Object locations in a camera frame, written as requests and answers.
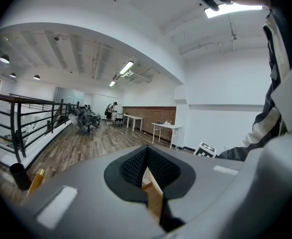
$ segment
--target jacket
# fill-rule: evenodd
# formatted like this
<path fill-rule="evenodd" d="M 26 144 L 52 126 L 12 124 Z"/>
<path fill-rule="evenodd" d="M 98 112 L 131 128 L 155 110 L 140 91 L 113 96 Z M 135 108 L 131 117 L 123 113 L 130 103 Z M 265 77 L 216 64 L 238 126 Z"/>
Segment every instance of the jacket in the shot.
<path fill-rule="evenodd" d="M 217 158 L 244 161 L 252 149 L 264 147 L 269 140 L 287 131 L 271 94 L 292 67 L 292 22 L 286 20 L 286 11 L 278 2 L 274 1 L 272 6 L 272 12 L 263 26 L 268 40 L 272 78 L 265 96 L 263 111 L 256 116 L 252 132 L 246 136 L 241 146 L 226 150 L 216 156 Z"/>

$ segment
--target white table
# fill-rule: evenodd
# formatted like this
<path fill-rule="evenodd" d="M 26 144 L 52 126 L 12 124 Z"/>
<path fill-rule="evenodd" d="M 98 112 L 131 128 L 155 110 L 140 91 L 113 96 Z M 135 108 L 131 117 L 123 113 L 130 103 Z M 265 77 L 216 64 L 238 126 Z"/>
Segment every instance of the white table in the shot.
<path fill-rule="evenodd" d="M 174 136 L 177 137 L 177 141 L 178 141 L 178 135 L 179 135 L 179 131 L 180 131 L 181 126 L 169 125 L 169 124 L 157 124 L 157 123 L 152 123 L 152 125 L 154 125 L 154 134 L 152 136 L 152 144 L 154 144 L 154 140 L 155 140 L 155 131 L 158 131 L 158 130 L 159 130 L 159 142 L 160 142 L 161 128 L 163 128 L 163 127 L 170 128 L 172 130 L 170 148 L 172 146 L 172 140 L 173 140 Z"/>
<path fill-rule="evenodd" d="M 132 122 L 132 131 L 134 132 L 134 129 L 135 129 L 135 126 L 136 126 L 136 119 L 137 120 L 141 120 L 141 123 L 140 123 L 140 131 L 142 129 L 142 120 L 143 118 L 141 117 L 136 117 L 136 116 L 132 116 L 132 115 L 127 115 L 127 114 L 124 114 L 124 116 L 127 117 L 127 128 L 129 127 L 129 119 L 132 119 L 133 122 Z"/>

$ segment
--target ceiling light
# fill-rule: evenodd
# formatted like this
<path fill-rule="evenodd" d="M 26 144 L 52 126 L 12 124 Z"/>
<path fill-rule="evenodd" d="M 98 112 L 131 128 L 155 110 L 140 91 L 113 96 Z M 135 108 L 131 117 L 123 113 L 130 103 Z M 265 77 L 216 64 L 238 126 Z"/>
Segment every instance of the ceiling light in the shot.
<path fill-rule="evenodd" d="M 6 54 L 1 56 L 0 61 L 4 62 L 6 64 L 10 63 L 10 59 L 9 59 L 8 55 L 6 55 Z"/>
<path fill-rule="evenodd" d="M 129 61 L 119 73 L 124 74 L 127 70 L 129 70 L 130 67 L 132 67 L 133 64 L 134 62 Z"/>
<path fill-rule="evenodd" d="M 241 4 L 222 4 L 219 5 L 220 10 L 219 11 L 213 11 L 212 9 L 208 8 L 205 9 L 205 14 L 208 18 L 216 17 L 219 15 L 236 12 L 236 11 L 244 11 L 244 10 L 261 10 L 261 5 L 241 5 Z"/>

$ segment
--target black cup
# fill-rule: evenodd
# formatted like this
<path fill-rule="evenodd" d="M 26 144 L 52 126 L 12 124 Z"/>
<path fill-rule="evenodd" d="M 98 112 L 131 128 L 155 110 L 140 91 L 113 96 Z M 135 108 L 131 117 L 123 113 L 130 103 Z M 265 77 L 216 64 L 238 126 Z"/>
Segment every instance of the black cup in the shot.
<path fill-rule="evenodd" d="M 10 167 L 10 172 L 20 190 L 26 191 L 30 188 L 32 182 L 28 177 L 24 166 L 21 163 L 13 164 Z"/>

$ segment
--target black metal railing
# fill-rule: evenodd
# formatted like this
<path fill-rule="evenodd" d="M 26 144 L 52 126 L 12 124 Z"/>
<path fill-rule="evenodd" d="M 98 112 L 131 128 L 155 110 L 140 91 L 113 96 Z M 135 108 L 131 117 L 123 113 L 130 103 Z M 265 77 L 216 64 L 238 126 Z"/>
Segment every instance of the black metal railing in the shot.
<path fill-rule="evenodd" d="M 39 101 L 47 102 L 47 100 L 44 100 L 44 99 L 30 98 L 30 97 L 11 94 L 11 93 L 10 93 L 10 96 L 11 97 L 26 98 L 26 99 L 39 100 Z M 50 105 L 38 105 L 38 104 L 22 104 L 22 106 L 23 107 L 27 107 L 29 109 L 35 109 L 35 110 L 41 110 L 41 111 L 49 111 L 50 108 L 51 108 Z"/>
<path fill-rule="evenodd" d="M 47 100 L 41 100 L 41 99 L 34 99 L 34 98 L 27 98 L 23 96 L 17 96 L 14 94 L 10 94 L 10 96 L 5 96 L 0 94 L 0 101 L 4 101 L 10 104 L 9 113 L 0 111 L 0 114 L 9 116 L 10 120 L 9 123 L 3 124 L 2 121 L 0 123 L 0 127 L 3 127 L 5 129 L 10 130 L 9 135 L 0 135 L 0 139 L 3 139 L 10 143 L 11 146 L 6 146 L 0 142 L 0 148 L 8 151 L 10 153 L 15 154 L 16 160 L 20 163 L 21 158 L 19 155 L 19 152 L 22 154 L 23 157 L 26 157 L 26 149 L 35 141 L 37 141 L 39 138 L 44 136 L 48 133 L 53 133 L 54 129 L 59 127 L 62 124 L 66 124 L 68 119 L 68 114 L 71 112 L 72 109 L 79 107 L 79 102 L 76 105 L 73 104 L 66 104 L 63 103 L 63 99 L 60 103 L 47 101 Z M 17 128 L 15 128 L 15 121 L 14 121 L 14 108 L 17 106 L 17 119 L 16 119 L 16 125 Z M 31 107 L 31 106 L 39 106 L 42 107 L 42 109 L 39 109 L 38 112 L 29 112 L 29 113 L 22 113 L 21 108 L 22 107 Z M 38 119 L 32 122 L 28 123 L 21 123 L 21 117 L 26 115 L 35 115 L 39 113 L 49 113 L 50 116 L 47 116 L 42 119 Z M 25 128 L 28 125 L 38 123 L 40 121 L 47 120 L 47 123 L 43 126 L 40 126 L 36 129 L 34 129 L 31 132 L 27 132 L 23 135 L 22 129 Z M 35 132 L 38 132 L 39 130 L 47 128 L 43 133 L 32 139 L 30 142 L 26 144 L 25 139 L 27 137 L 30 137 Z"/>

